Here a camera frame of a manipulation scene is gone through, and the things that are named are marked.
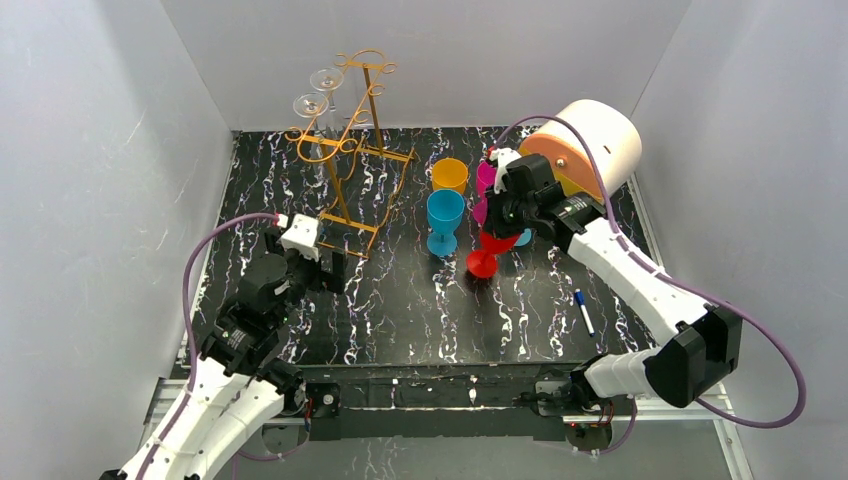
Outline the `clear wine glass front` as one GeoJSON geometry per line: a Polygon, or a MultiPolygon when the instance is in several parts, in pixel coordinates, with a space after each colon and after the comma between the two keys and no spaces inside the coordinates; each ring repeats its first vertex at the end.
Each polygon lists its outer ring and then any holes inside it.
{"type": "Polygon", "coordinates": [[[315,137],[329,139],[329,100],[321,92],[301,95],[293,102],[294,112],[307,121],[306,130],[315,137]]]}

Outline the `light blue wine glass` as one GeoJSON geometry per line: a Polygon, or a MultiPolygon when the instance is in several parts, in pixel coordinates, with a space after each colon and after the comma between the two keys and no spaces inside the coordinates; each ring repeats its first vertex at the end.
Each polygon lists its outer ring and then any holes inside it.
{"type": "Polygon", "coordinates": [[[515,247],[525,246],[532,240],[532,238],[533,238],[532,230],[529,229],[529,228],[526,228],[526,229],[523,230],[522,234],[518,237],[514,246],[515,247]]]}

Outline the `teal blue wine glass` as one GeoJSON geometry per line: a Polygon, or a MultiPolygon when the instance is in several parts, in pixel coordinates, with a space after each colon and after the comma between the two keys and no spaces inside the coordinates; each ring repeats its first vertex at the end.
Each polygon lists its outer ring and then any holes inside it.
{"type": "Polygon", "coordinates": [[[427,248],[431,254],[446,257],[455,252],[458,240],[455,232],[465,211],[464,197],[451,189],[432,192],[426,202],[427,221],[431,232],[427,248]]]}

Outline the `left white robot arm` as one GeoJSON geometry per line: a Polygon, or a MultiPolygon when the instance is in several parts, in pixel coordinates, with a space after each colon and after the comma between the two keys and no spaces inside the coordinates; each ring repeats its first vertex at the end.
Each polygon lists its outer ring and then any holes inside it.
{"type": "Polygon", "coordinates": [[[271,352],[308,291],[340,294],[344,257],[322,267],[317,226],[264,233],[266,251],[245,270],[200,343],[195,373],[139,451],[104,479],[212,479],[262,424],[304,391],[302,371],[271,352]]]}

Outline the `red wine glass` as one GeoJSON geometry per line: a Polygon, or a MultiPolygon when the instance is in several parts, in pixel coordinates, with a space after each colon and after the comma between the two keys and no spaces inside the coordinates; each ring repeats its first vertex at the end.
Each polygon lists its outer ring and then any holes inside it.
{"type": "Polygon", "coordinates": [[[498,271],[498,256],[508,252],[517,243],[519,236],[497,238],[480,231],[481,247],[466,257],[468,272],[476,278],[489,279],[498,271]]]}

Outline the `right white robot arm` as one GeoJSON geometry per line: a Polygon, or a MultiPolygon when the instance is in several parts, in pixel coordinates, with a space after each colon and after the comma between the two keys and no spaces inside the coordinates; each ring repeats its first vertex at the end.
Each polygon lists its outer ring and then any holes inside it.
{"type": "Polygon", "coordinates": [[[650,257],[613,231],[595,198],[563,192],[544,156],[502,148],[487,162],[497,174],[485,191],[484,232],[505,239],[534,230],[603,280],[657,344],[579,365],[569,374],[573,400],[589,406],[645,395],[684,408],[737,368],[739,315],[661,280],[650,257]]]}

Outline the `yellow wine glass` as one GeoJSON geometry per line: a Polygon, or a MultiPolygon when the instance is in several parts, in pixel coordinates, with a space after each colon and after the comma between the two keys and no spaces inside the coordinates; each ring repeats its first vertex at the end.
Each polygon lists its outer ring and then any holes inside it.
{"type": "Polygon", "coordinates": [[[443,158],[436,161],[431,169],[433,190],[453,190],[465,194],[469,170],[467,165],[455,158],[443,158]]]}

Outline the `magenta wine glass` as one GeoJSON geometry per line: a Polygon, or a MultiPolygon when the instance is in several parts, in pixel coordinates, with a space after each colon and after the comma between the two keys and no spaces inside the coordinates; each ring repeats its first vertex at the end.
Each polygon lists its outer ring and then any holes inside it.
{"type": "Polygon", "coordinates": [[[478,202],[472,208],[474,220],[483,225],[487,213],[486,190],[495,184],[497,169],[486,161],[481,161],[476,170],[476,191],[478,202]]]}

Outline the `gold wire glass rack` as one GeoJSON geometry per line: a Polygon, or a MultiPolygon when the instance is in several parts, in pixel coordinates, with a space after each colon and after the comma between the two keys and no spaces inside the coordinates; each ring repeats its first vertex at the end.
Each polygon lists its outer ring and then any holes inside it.
{"type": "Polygon", "coordinates": [[[378,120],[378,98],[384,80],[397,66],[377,49],[339,53],[332,66],[344,74],[335,92],[336,118],[329,114],[329,139],[312,136],[307,121],[284,133],[300,161],[314,167],[331,195],[317,218],[322,227],[320,246],[367,259],[384,232],[418,155],[414,149],[388,148],[378,120]]]}

